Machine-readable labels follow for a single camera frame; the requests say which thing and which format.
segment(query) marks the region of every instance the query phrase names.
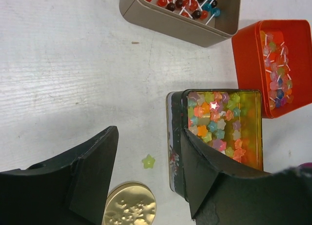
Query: round gold lid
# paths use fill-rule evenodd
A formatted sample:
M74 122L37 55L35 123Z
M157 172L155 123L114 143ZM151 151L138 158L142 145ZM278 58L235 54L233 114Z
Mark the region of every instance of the round gold lid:
M102 225L151 225L156 201L150 189L141 183L126 183L107 198Z

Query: scratched white surface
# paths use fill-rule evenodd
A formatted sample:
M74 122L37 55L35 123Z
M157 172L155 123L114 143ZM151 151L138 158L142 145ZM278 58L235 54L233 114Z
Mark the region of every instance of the scratched white surface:
M240 26L312 23L311 1L242 0ZM116 125L111 188L143 182L157 200L155 225L194 224L188 204L169 189L165 97L237 88L231 41L201 48L132 25L118 3L0 0L0 170L27 168ZM263 121L266 171L312 162L311 111ZM142 167L147 154L154 169Z

